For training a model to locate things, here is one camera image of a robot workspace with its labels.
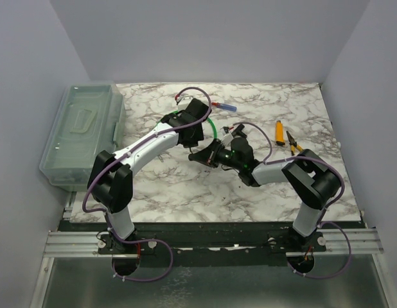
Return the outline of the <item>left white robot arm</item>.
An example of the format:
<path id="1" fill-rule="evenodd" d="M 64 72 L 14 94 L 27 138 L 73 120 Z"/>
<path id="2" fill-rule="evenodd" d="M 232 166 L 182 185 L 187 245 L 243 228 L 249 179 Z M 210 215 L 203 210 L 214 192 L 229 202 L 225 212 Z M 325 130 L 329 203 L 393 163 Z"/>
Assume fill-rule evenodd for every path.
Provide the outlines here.
<path id="1" fill-rule="evenodd" d="M 101 203 L 106 222 L 115 235 L 113 245 L 121 253 L 129 253 L 135 247 L 132 235 L 135 226 L 128 205 L 134 195 L 133 179 L 137 173 L 162 152 L 179 144 L 194 147 L 203 140 L 202 122 L 211 113 L 211 107 L 193 98 L 187 107 L 164 115 L 154 129 L 130 146 L 109 153 L 97 154 L 87 184 L 82 209 L 89 196 Z"/>

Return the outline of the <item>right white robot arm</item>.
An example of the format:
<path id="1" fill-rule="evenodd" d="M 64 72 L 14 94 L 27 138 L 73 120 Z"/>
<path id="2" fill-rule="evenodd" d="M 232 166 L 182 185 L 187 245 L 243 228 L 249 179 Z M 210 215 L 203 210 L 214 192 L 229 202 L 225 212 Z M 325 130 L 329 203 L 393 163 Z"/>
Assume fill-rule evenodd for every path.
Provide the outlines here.
<path id="1" fill-rule="evenodd" d="M 345 190 L 340 173 L 309 149 L 297 156 L 262 162 L 255 159 L 247 139 L 237 137 L 231 141 L 229 149 L 215 139 L 203 150 L 189 154 L 188 159 L 207 167 L 223 165 L 231 168 L 249 187 L 288 182 L 301 199 L 288 236 L 290 247 L 298 252 L 311 245 L 311 235 L 317 230 L 327 208 Z"/>

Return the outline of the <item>green cable lock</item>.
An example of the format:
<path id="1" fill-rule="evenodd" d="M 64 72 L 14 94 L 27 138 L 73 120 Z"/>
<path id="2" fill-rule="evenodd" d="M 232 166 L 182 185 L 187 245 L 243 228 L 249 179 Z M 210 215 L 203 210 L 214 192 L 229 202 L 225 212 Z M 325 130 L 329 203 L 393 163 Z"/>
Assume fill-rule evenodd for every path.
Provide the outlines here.
<path id="1" fill-rule="evenodd" d="M 178 111 L 176 111 L 176 110 L 174 110 L 173 112 L 171 112 L 172 114 L 177 114 L 178 113 Z M 211 126 L 211 129 L 212 129 L 212 132 L 213 132 L 213 138 L 214 139 L 217 139 L 218 138 L 218 132 L 217 132 L 217 129 L 216 129 L 216 126 L 215 126 L 215 124 L 214 124 L 214 122 L 208 117 L 207 119 L 206 119 L 206 121 L 210 124 L 210 126 Z M 161 122 L 161 119 L 158 121 L 158 122 L 156 122 L 156 125 L 155 125 L 155 127 L 158 125 L 158 123 L 160 123 Z"/>

